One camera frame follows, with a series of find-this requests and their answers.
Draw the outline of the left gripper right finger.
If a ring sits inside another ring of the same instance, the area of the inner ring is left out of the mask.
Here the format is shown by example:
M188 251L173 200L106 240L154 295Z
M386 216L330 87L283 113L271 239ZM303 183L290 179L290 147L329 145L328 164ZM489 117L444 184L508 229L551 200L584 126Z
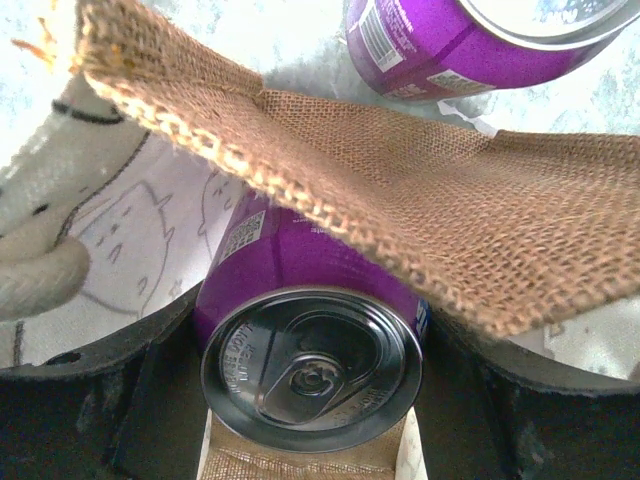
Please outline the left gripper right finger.
M415 403L431 479L636 479L639 386L491 342L441 312Z

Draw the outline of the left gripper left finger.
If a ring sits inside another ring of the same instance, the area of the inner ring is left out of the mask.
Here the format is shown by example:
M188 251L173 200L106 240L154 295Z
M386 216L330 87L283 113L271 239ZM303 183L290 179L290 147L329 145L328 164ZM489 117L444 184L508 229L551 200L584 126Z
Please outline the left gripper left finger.
M207 418L197 293L43 365L3 370L2 478L196 478Z

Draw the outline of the purple fanta can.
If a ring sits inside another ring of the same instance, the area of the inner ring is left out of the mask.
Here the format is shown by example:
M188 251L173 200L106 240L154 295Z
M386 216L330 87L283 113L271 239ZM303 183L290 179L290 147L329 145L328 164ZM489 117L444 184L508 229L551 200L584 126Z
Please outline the purple fanta can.
M638 18L636 1L352 1L346 40L370 88L423 101L555 80Z
M196 300L209 407L261 445L324 453L412 407L429 304L310 220L247 192Z

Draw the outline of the purple Fanta can front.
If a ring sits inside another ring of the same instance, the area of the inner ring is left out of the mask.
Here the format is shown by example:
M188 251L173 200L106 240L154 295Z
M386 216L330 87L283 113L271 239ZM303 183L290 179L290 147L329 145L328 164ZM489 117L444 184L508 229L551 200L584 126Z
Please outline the purple Fanta can front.
M636 1L352 1L346 40L370 88L423 101L555 80L638 18Z

